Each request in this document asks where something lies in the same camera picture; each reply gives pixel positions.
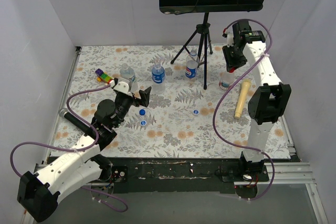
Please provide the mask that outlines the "red label clear bottle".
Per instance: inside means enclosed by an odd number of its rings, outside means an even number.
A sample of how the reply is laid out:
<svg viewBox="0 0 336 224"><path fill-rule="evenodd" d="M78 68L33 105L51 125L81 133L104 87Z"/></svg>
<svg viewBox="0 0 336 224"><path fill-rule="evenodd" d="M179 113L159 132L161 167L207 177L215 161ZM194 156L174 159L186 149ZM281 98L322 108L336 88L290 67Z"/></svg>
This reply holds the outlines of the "red label clear bottle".
<svg viewBox="0 0 336 224"><path fill-rule="evenodd" d="M230 73L229 71L223 72L219 81L219 87L222 90L227 90L234 82L234 78L235 78L234 72L233 73Z"/></svg>

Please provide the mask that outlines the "Pepsi label clear bottle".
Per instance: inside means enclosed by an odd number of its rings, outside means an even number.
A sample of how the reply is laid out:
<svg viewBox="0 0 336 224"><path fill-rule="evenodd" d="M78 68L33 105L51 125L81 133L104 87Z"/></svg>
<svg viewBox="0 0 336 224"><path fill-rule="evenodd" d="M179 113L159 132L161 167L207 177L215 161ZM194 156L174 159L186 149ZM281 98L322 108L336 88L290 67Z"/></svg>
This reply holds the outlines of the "Pepsi label clear bottle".
<svg viewBox="0 0 336 224"><path fill-rule="evenodd" d="M199 57L195 49L191 50L186 58L185 76L189 79L196 77Z"/></svg>

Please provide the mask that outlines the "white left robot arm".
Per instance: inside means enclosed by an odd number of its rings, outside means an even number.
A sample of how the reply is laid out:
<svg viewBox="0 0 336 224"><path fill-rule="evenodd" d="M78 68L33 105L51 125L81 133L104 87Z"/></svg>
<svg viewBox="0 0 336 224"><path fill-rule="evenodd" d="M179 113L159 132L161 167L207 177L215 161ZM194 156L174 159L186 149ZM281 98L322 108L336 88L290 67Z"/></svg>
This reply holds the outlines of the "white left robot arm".
<svg viewBox="0 0 336 224"><path fill-rule="evenodd" d="M141 90L139 98L127 86L115 92L114 100L99 102L91 125L69 109L64 110L62 117L81 129L83 135L49 165L35 173L27 171L19 175L17 201L36 222L48 219L63 199L85 184L112 179L112 163L101 151L116 137L115 129L124 121L130 107L148 107L151 88Z"/></svg>

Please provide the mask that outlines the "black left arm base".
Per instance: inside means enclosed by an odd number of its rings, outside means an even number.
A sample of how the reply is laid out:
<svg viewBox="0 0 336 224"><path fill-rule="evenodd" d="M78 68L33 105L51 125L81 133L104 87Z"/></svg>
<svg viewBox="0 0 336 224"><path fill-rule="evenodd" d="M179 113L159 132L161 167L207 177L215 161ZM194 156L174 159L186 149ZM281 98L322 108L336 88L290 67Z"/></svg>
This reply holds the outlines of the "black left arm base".
<svg viewBox="0 0 336 224"><path fill-rule="evenodd" d="M128 181L127 166L112 166L110 175L108 176L109 183L126 183Z"/></svg>

